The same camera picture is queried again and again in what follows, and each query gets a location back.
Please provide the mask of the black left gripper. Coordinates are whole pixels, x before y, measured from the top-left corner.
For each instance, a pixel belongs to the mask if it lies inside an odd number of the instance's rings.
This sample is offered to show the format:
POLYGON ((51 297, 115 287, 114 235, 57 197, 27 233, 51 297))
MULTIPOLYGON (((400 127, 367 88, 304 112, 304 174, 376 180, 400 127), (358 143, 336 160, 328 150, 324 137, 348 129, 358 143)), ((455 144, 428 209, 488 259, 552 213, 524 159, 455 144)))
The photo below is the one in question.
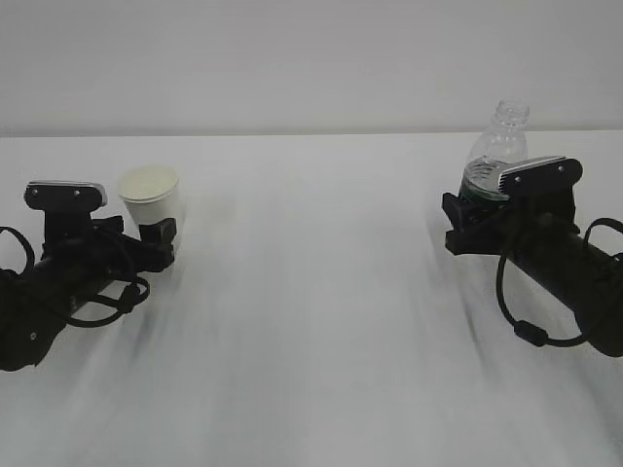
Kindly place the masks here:
POLYGON ((96 237, 96 264, 111 275, 139 272, 162 272, 174 262, 177 224, 164 218, 154 224, 140 224, 139 237, 124 235, 121 215, 92 219, 92 236, 96 237))

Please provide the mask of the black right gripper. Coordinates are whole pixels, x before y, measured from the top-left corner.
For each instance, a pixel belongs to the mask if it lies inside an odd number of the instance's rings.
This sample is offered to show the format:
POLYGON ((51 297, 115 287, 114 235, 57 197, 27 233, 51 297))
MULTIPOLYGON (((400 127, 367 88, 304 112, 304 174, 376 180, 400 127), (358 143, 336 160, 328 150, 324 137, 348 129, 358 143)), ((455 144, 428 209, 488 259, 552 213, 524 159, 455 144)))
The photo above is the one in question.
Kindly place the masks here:
POLYGON ((465 198, 444 193, 442 210, 452 228, 445 233, 445 247, 455 256, 499 255, 522 237, 579 234, 573 216, 560 214, 536 198, 516 199, 496 208, 485 198, 465 198))

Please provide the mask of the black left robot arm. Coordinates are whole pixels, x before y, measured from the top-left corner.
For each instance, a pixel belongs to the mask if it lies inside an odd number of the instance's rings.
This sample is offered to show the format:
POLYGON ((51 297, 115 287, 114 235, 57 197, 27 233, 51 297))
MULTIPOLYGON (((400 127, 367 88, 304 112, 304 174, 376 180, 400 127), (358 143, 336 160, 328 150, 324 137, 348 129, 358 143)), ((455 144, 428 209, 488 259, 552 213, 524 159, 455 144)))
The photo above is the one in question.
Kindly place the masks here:
POLYGON ((142 275, 173 264, 177 225, 165 218, 133 238, 120 216, 51 223, 40 258, 19 231, 8 232, 25 255, 22 271, 1 271, 1 369, 15 372, 39 365, 65 328, 101 328, 145 302, 142 275))

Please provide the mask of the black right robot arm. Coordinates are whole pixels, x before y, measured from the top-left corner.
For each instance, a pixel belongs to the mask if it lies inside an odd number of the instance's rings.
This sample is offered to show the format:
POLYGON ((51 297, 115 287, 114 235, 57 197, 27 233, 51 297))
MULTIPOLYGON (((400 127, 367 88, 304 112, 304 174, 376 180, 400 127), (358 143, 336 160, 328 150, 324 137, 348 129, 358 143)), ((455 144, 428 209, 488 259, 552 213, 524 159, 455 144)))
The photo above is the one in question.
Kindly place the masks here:
POLYGON ((622 257, 593 245, 590 234, 575 225, 572 190, 515 198, 496 209, 446 193, 442 209, 452 225, 445 236, 452 254, 498 258, 495 295, 517 337, 537 347, 589 343, 608 357, 621 357, 622 257), (503 289, 507 264, 519 268, 573 313, 578 336, 552 338, 511 313, 503 289))

